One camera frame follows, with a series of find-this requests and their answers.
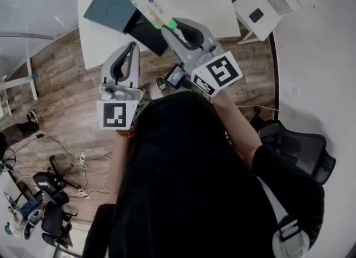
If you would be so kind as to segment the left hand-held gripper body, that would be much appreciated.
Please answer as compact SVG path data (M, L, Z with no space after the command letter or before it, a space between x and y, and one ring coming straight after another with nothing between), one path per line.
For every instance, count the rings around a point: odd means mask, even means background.
M143 88L100 85L96 101L100 129L127 131L133 128L145 93Z

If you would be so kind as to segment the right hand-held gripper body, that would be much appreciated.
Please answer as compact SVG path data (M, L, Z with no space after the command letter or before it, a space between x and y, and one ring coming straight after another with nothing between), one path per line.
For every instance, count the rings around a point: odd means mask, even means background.
M209 39L198 47L183 43L181 62L187 79L209 97L215 97L243 76L234 56L220 42Z

